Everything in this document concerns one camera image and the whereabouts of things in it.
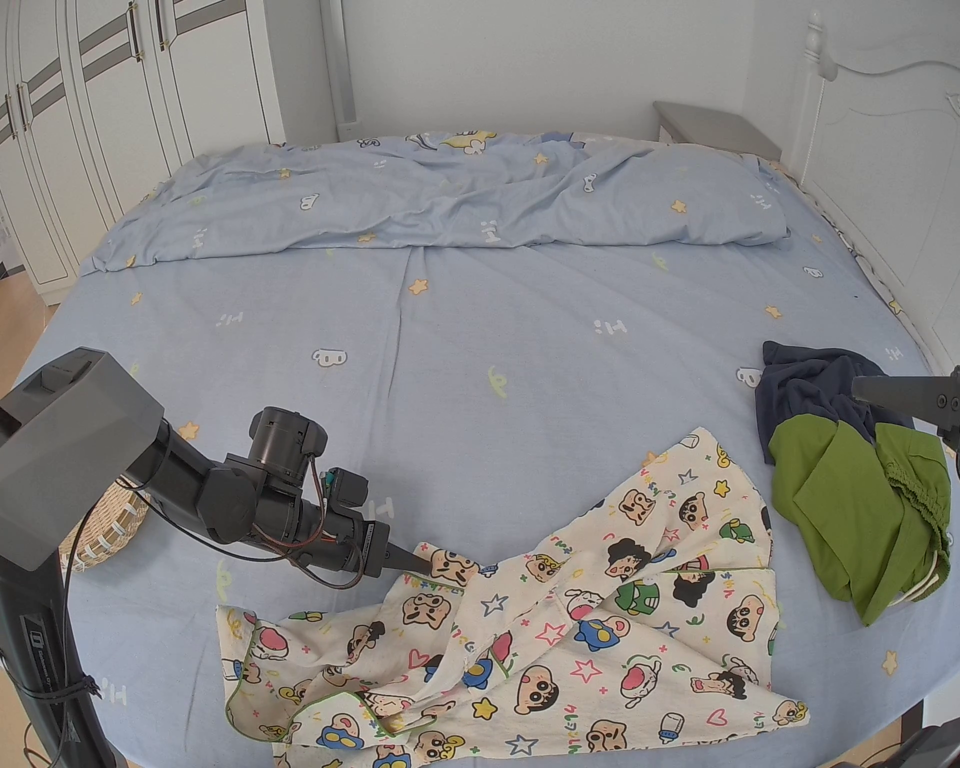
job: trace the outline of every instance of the pink heart outline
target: pink heart outline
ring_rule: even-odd
[[[416,648],[410,649],[410,655],[407,657],[407,668],[408,669],[417,669],[418,667],[423,666],[428,661],[430,657],[426,654],[422,654]]]
[[[707,718],[707,725],[709,726],[726,726],[729,724],[730,721],[727,719],[727,711],[722,707],[715,709]]]

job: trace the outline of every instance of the nightstand top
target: nightstand top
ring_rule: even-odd
[[[670,102],[654,102],[654,109],[677,141],[780,160],[780,147],[738,114]]]

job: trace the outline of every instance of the cartoon print shirt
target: cartoon print shirt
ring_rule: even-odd
[[[273,742],[284,768],[675,747],[805,724],[806,706],[771,690],[763,499],[702,428],[644,465],[502,563],[422,544],[431,575],[403,574],[382,605],[276,624],[221,606],[230,724]]]

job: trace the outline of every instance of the woven basket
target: woven basket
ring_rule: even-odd
[[[150,508],[132,491],[113,483],[97,502],[74,555],[74,571],[83,571],[102,563],[125,546],[136,533]],[[60,568],[66,568],[78,522],[60,545]]]

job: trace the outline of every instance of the green garment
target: green garment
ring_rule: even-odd
[[[864,625],[900,592],[926,582],[910,598],[921,600],[947,579],[950,481],[936,437],[881,423],[875,449],[843,421],[803,414],[777,427],[770,452],[774,506]]]

